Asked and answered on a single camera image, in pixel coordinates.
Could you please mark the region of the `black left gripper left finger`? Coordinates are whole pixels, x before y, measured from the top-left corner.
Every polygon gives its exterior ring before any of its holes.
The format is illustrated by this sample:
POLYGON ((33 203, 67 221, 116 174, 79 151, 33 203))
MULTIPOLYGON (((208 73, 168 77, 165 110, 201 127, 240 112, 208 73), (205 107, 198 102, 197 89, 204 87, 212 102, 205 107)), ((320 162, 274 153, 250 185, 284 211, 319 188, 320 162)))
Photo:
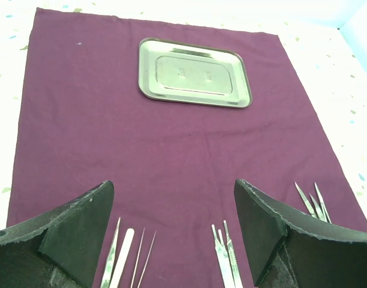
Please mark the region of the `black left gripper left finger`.
POLYGON ((0 287, 92 287, 113 199, 105 181, 0 230, 0 287))

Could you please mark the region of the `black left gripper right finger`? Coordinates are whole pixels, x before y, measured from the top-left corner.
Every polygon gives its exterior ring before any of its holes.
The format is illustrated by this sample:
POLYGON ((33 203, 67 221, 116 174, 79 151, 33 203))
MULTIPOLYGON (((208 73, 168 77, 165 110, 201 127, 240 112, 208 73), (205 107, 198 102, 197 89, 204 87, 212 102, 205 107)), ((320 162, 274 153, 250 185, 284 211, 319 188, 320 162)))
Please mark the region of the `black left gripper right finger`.
POLYGON ((367 233, 318 220, 238 179, 234 199, 256 287, 367 287, 367 233))

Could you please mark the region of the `steel ring-handled scissors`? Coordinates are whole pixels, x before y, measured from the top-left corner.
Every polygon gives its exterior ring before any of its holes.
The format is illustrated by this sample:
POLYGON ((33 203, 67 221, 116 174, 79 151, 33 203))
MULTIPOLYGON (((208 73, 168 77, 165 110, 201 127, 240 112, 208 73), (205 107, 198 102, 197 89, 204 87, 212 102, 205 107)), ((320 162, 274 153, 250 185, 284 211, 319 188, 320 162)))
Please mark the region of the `steel ring-handled scissors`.
POLYGON ((296 187, 297 192, 299 193, 302 201, 304 202, 308 212, 310 213, 310 215, 314 218, 317 218, 317 214, 315 213, 314 208, 312 207, 312 205, 310 204, 309 200, 307 199, 306 195, 304 194, 304 192, 302 191, 302 189, 299 187, 299 185, 294 182, 294 185, 296 187))

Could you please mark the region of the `wide steel tweezers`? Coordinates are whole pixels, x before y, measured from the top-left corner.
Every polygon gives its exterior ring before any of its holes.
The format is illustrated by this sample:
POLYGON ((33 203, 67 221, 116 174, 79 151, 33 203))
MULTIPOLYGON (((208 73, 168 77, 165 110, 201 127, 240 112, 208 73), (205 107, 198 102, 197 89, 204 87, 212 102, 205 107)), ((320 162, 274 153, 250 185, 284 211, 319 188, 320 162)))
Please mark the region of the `wide steel tweezers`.
POLYGON ((119 226, 121 218, 118 218, 115 232, 112 239, 112 244, 107 255, 106 264, 104 267, 103 277, 101 280, 101 288, 117 288, 124 271, 127 257, 130 252, 131 244, 134 238, 135 231, 133 228, 127 229, 118 256, 116 249, 118 246, 119 226))

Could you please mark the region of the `steel scalpel handle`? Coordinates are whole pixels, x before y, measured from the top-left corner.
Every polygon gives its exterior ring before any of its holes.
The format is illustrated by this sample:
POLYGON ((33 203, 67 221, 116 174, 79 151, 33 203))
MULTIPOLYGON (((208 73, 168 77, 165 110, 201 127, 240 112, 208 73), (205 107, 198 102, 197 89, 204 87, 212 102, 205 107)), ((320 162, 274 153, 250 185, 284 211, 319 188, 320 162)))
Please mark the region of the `steel scalpel handle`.
POLYGON ((243 288, 242 280, 240 277, 239 267, 236 260, 236 255, 234 251, 233 242, 231 240, 229 231, 228 231, 228 225, 226 220, 223 220, 224 229, 225 229, 225 235, 226 235, 226 243, 227 243, 227 249, 228 249, 228 257, 230 261, 231 271, 233 274, 234 279, 234 286, 235 288, 243 288))
POLYGON ((228 258, 228 252, 226 250, 222 237, 222 231, 220 229, 216 230, 214 224, 211 225, 211 228, 215 242, 216 256, 218 259, 218 264, 221 271, 224 287, 235 288, 231 266, 228 258))

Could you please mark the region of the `thin pointed steel tweezers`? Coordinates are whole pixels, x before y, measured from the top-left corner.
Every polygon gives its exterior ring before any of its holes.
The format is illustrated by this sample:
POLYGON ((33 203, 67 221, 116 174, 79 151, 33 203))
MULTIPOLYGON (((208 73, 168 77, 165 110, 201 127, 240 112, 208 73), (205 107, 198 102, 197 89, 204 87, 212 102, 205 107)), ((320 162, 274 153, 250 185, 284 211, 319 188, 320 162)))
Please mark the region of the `thin pointed steel tweezers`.
POLYGON ((151 253, 154 247, 156 234, 157 232, 154 231, 154 234, 151 237, 148 237, 145 228, 143 228, 141 232, 136 259, 134 262, 133 274, 131 278, 131 288, 140 288, 142 286, 142 282, 146 273, 146 268, 148 267, 148 263, 150 261, 151 253))

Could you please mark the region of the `purple cloth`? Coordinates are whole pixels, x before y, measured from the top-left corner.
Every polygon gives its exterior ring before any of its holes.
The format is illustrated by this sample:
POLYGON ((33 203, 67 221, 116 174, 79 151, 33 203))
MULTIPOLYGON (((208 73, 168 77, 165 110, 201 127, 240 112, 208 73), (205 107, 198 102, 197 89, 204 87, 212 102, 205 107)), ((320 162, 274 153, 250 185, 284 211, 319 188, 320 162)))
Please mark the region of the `purple cloth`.
POLYGON ((38 9, 29 38, 7 224, 112 181, 109 229, 144 232, 143 287, 222 287, 211 225, 228 225, 253 281, 234 201, 244 179, 297 209, 318 186, 332 221, 367 220, 276 35, 38 9), (252 90, 245 109, 155 101, 138 86, 139 43, 230 50, 252 90))

